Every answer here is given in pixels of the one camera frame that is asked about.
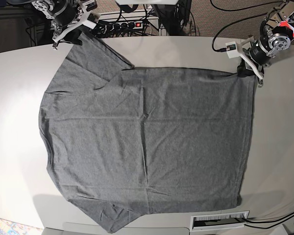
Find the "black cable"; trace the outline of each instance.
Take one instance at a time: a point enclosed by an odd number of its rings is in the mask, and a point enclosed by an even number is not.
[[[195,37],[196,37],[197,36],[197,32],[196,32],[196,23],[195,23],[194,15],[192,14],[191,10],[188,9],[185,5],[181,4],[181,6],[184,7],[184,9],[188,10],[190,12],[190,14],[192,15],[193,22],[194,22],[194,27],[195,27]]]
[[[29,30],[30,28],[33,28],[34,26],[31,26],[31,27],[28,27],[25,29],[25,32],[29,35],[29,38],[31,39],[31,41],[35,44],[35,46],[37,46],[35,40],[31,37],[30,33],[27,31]]]
[[[250,227],[250,228],[254,228],[254,229],[271,229],[271,228],[273,228],[273,227],[275,227],[275,226],[277,226],[277,225],[279,225],[279,224],[283,224],[285,221],[287,221],[287,220],[289,220],[289,219],[291,219],[291,218],[293,218],[294,217],[294,215],[292,215],[291,217],[289,217],[289,218],[287,218],[287,219],[285,219],[285,220],[282,220],[281,222],[279,222],[279,223],[276,223],[276,224],[274,224],[274,225],[271,225],[271,226],[269,226],[269,227],[257,227],[257,226],[251,226],[251,225],[248,225],[248,224],[245,224],[245,226],[247,226],[247,227]]]
[[[219,34],[221,34],[222,31],[224,31],[229,26],[234,25],[234,24],[239,23],[239,22],[242,22],[242,21],[249,20],[249,19],[257,18],[257,17],[260,17],[260,16],[265,16],[266,14],[267,13],[262,13],[262,14],[259,14],[259,15],[256,15],[256,16],[249,16],[249,17],[246,17],[246,18],[243,18],[243,19],[240,19],[240,20],[237,20],[237,21],[234,21],[232,23],[227,24],[222,29],[220,29],[219,32],[214,36],[214,38],[212,40],[212,43],[211,43],[212,50],[214,50],[215,52],[226,52],[226,48],[225,47],[224,48],[221,48],[221,49],[215,49],[215,40],[219,36]]]
[[[222,9],[220,7],[217,7],[214,5],[214,3],[212,2],[212,0],[210,0],[211,5],[220,10],[220,11],[243,11],[243,10],[247,10],[247,9],[251,9],[254,7],[258,7],[258,6],[264,6],[264,5],[268,5],[268,4],[272,4],[272,3],[278,3],[278,2],[283,2],[283,1],[271,1],[271,2],[266,2],[266,3],[262,3],[262,4],[258,4],[258,5],[254,5],[254,6],[248,6],[248,7],[244,7],[244,8],[239,8],[239,9],[233,9],[233,10],[228,10],[228,9]]]
[[[145,10],[145,19],[147,20],[147,15],[148,15],[148,13],[147,13],[147,9],[146,9],[146,7],[145,7],[145,4],[143,4],[143,7],[144,7],[144,10]]]
[[[190,14],[192,15],[193,22],[194,22],[194,27],[195,27],[195,37],[197,37],[195,19],[194,19],[194,16],[193,16],[193,14],[192,14],[192,12],[191,12],[191,11],[190,11]]]
[[[146,16],[143,16],[143,17],[141,17],[140,19],[138,19],[138,20],[135,20],[135,21],[129,21],[127,18],[125,18],[124,16],[122,16],[123,17],[123,19],[125,19],[127,22],[137,22],[137,21],[141,21],[143,18],[145,18]]]
[[[121,14],[122,18],[125,19],[126,22],[128,22],[128,20]]]
[[[261,221],[251,221],[251,220],[248,220],[248,219],[245,219],[245,218],[241,218],[242,220],[244,220],[245,222],[248,222],[248,223],[252,223],[252,224],[266,224],[266,223],[275,223],[275,222],[278,222],[278,221],[281,221],[282,219],[285,219],[291,215],[293,215],[294,212],[280,218],[280,219],[276,219],[276,220],[271,220],[271,221],[264,221],[264,222],[261,222]]]
[[[115,24],[115,23],[119,22],[121,16],[122,16],[122,9],[120,9],[119,17],[118,17],[117,20],[114,21],[113,23]]]
[[[146,33],[148,24],[144,25],[143,33]]]
[[[153,35],[153,34],[149,34],[149,33],[143,33],[143,32],[140,32],[140,31],[137,31],[137,30],[134,30],[134,29],[130,29],[130,28],[128,28],[128,27],[124,27],[124,26],[122,26],[122,25],[119,25],[121,28],[126,28],[127,30],[129,30],[129,31],[133,31],[133,32],[136,32],[136,33],[141,33],[142,35],[145,35],[145,36],[147,36],[147,35],[150,35],[150,36],[155,36],[155,35]]]
[[[184,24],[182,25],[181,30],[179,31],[179,34],[183,31],[183,29],[184,29]]]

